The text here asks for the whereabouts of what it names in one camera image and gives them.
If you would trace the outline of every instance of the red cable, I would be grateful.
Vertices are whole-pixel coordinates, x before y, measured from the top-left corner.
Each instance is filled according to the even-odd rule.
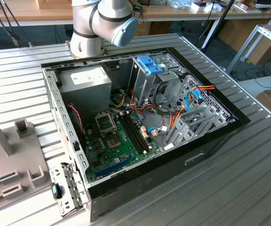
[[[80,122],[80,126],[81,126],[81,130],[80,130],[80,134],[81,134],[81,137],[82,137],[82,135],[83,135],[83,131],[82,131],[82,129],[83,129],[83,125],[82,125],[82,121],[81,121],[81,116],[80,116],[80,114],[79,114],[79,112],[76,110],[76,108],[74,108],[72,105],[68,105],[70,108],[72,108],[75,112],[76,112],[76,114],[78,115],[78,118],[79,118],[79,122]]]

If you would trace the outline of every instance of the chip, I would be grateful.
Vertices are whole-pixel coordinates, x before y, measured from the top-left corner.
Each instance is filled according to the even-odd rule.
[[[118,147],[118,146],[122,145],[120,137],[118,136],[118,134],[109,134],[109,135],[107,135],[105,137],[105,141],[106,141],[107,146],[110,149],[113,149],[115,147]]]
[[[94,167],[98,167],[98,166],[101,166],[102,163],[100,160],[97,160],[97,161],[93,162],[93,165],[94,165]]]

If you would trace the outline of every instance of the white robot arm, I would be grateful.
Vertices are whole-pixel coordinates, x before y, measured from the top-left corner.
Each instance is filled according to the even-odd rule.
[[[79,58],[104,53],[103,39],[113,45],[127,45],[138,28],[129,0],[73,0],[74,33],[71,51]]]

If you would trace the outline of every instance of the yellow cable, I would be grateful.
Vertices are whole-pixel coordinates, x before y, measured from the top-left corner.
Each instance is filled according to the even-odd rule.
[[[126,94],[123,95],[123,99],[122,99],[121,103],[120,103],[119,105],[117,105],[116,107],[121,107],[121,106],[124,104],[125,95],[126,95]]]

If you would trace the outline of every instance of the power cable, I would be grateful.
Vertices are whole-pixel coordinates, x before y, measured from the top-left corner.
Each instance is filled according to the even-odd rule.
[[[249,78],[249,79],[252,79],[251,77],[249,77],[249,75],[247,74],[248,71],[252,71],[252,70],[257,70],[256,71],[256,75],[259,77],[259,78],[262,78],[262,77],[267,77],[267,76],[271,76],[271,72],[268,68],[265,68],[265,64],[263,64],[263,68],[249,68],[249,69],[246,69],[244,71],[244,74]],[[267,89],[271,89],[271,87],[268,87],[268,86],[264,86],[262,84],[260,84],[258,81],[257,81],[257,78],[254,78],[255,82],[257,84],[259,84],[260,86],[264,87],[264,88],[267,88]]]
[[[1,8],[3,9],[3,12],[6,13],[6,11],[5,11],[5,9],[3,8],[3,5],[2,5],[1,3],[0,3],[0,6],[1,6]],[[0,24],[2,25],[3,29],[5,30],[5,32],[12,38],[12,41],[13,41],[14,45],[16,45],[16,46],[19,48],[19,43],[24,44],[24,43],[20,40],[20,37],[19,37],[17,34],[15,34],[13,31],[9,31],[9,30],[5,27],[5,25],[3,24],[1,18],[0,18]]]
[[[6,13],[6,11],[5,11],[5,9],[4,9],[4,7],[3,7],[1,1],[0,1],[0,7],[1,7],[2,11],[3,11],[3,14],[4,14],[5,18],[6,18],[7,21],[8,21],[8,25],[9,25],[10,31],[13,32],[13,28],[12,28],[12,26],[11,26],[11,23],[10,23],[10,21],[9,21],[9,18],[8,18],[8,16],[7,16],[7,13]]]
[[[6,6],[6,9],[9,11],[10,15],[12,16],[12,18],[14,19],[15,23],[17,24],[17,26],[21,29],[21,31],[23,32],[24,36],[26,37],[29,47],[33,47],[34,45],[32,44],[32,42],[30,41],[29,37],[27,36],[27,34],[24,32],[24,29],[21,27],[21,25],[18,23],[17,19],[15,18],[15,16],[13,15],[12,11],[10,10],[8,4],[2,0],[3,4]]]

